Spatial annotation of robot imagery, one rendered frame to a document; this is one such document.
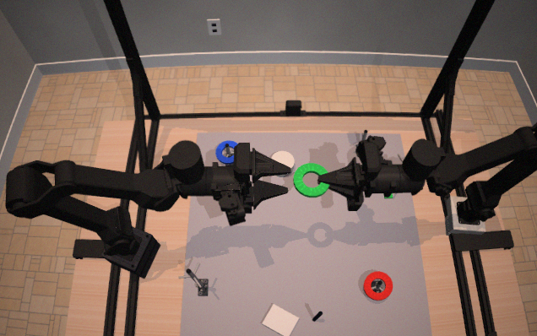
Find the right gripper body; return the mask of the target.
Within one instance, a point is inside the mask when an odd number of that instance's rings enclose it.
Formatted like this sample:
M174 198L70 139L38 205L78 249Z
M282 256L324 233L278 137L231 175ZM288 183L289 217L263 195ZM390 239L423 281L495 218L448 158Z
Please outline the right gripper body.
M235 170L235 176L234 171ZM213 162L213 166L208 166L206 171L206 191L208 196L213 196L214 200L219 197L214 193L214 189L229 184L240 184L241 206L246 214L252 213L253 207L253 187L250 181L252 174L252 152L250 143L239 143L234 147L234 165L219 166L218 162ZM247 181L249 180L249 181ZM241 193L239 195L239 193ZM243 203L242 203L243 199Z

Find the blue ring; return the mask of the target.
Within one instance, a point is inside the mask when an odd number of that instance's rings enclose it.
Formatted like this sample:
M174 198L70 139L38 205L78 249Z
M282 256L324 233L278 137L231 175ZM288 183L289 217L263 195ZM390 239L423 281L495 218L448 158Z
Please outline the blue ring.
M221 144L219 144L219 146L216 149L216 157L217 157L217 159L223 164L230 165L230 164L234 163L234 155L231 156L231 157L224 157L222 155L222 152L225 149L225 144L229 144L229 147L234 149L234 147L238 143L236 143L234 141L224 141Z

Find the grey cylinder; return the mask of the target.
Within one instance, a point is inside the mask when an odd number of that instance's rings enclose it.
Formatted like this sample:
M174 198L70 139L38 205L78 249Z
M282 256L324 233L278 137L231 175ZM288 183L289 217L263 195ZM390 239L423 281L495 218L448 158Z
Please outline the grey cylinder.
M279 163L282 163L284 165L289 166L290 167L290 174L292 173L292 171L294 169L294 163L295 163L294 157L292 156L292 154L290 154L289 152L286 152L286 151L279 151L279 152L276 152L275 154L273 154L271 159L276 160ZM278 177L287 177L290 174L277 175L277 176Z

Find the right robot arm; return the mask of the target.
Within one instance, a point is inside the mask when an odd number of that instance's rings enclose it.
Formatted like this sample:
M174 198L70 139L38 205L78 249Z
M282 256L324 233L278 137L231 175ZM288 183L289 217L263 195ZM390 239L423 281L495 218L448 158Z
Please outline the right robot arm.
M200 148L189 140L173 145L154 169L139 173L76 165L71 160L53 164L35 160L7 174L6 209L16 217L33 219L44 214L96 232L105 244L106 255L118 254L132 261L142 239L132 232L128 209L117 206L105 211L70 195L126 199L143 209L164 212L180 196L208 196L206 171ZM42 174L46 172L56 172L55 186ZM214 189L220 195L215 200L219 201L221 211L228 214L230 226L246 221L238 192L240 184Z

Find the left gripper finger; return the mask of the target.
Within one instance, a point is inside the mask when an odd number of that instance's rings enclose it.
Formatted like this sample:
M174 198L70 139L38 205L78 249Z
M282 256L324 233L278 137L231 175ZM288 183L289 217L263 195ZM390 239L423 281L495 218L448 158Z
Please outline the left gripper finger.
M318 181L356 191L359 186L356 158L344 168L318 176Z
M318 181L317 179L317 184L320 185L321 182ZM338 194L348 198L350 201L352 200L352 198L354 197L354 192L350 189L346 189L346 188L342 188L342 187L336 187L336 186L332 186L332 185L329 185L328 189L334 191L334 192L337 192Z

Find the grey post with crossbar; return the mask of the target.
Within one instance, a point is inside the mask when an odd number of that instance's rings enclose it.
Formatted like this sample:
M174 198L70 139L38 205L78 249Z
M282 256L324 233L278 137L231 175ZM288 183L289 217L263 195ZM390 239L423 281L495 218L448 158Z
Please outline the grey post with crossbar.
M179 276L178 278L179 279L192 278L198 284L198 285L196 285L196 287L198 287L198 296L208 296L208 283L209 283L209 281L207 279L202 279L202 280L198 279L196 277L196 275L195 275L195 273L197 272L199 264L200 263L197 264L196 268L194 269L194 272L192 272L192 270L190 268L188 268L187 273L189 275Z

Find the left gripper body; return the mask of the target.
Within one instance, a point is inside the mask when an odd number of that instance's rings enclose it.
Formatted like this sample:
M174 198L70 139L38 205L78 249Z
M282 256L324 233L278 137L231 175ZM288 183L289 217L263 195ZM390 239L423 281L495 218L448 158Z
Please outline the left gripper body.
M385 197L390 197L392 193L398 192L400 186L398 166L393 165L391 160L387 160L387 164L382 165L379 149L375 143L362 142L360 151L365 155L365 161L363 165L356 163L359 186L356 191L353 191L354 197L352 200L350 201L347 198L349 211L357 211L363 204L364 197L369 198L373 193L384 193ZM379 170L381 171L379 172ZM379 174L377 175L377 173ZM374 180L374 178L376 179ZM370 180L374 181L370 182L368 186L367 183ZM365 193L365 196L363 196L363 192Z

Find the red ring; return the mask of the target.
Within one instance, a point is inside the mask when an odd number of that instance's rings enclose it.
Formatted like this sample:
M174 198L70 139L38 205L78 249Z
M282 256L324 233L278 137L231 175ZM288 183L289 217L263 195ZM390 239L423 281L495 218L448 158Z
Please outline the red ring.
M371 284L372 284L372 281L375 279L381 279L384 282L385 290L383 292L376 293L372 290ZM364 291L369 298L375 301L381 301L381 300L386 299L391 294L392 290L393 290L393 282L391 278L384 272L373 272L369 274L365 279Z

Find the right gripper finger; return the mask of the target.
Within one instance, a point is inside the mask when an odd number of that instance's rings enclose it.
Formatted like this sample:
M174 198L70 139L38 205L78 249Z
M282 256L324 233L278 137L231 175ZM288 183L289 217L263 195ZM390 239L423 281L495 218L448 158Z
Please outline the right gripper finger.
M253 183L253 210L264 200L288 193L288 188L257 180Z
M252 184L262 176L277 176L284 174L290 174L289 166L279 163L252 148Z

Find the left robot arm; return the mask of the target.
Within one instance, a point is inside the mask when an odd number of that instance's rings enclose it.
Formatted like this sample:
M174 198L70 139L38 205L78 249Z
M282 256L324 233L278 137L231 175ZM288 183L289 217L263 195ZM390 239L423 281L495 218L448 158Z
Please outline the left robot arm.
M403 164L397 165L400 173L397 193L411 192L414 196L427 182L430 192L447 196L468 177L511 160L488 181L470 183L465 189L467 199L457 202L458 222L480 225L480 221L496 215L494 208L503 193L537 171L537 123L463 154L445 154L443 147L424 138L418 139Z

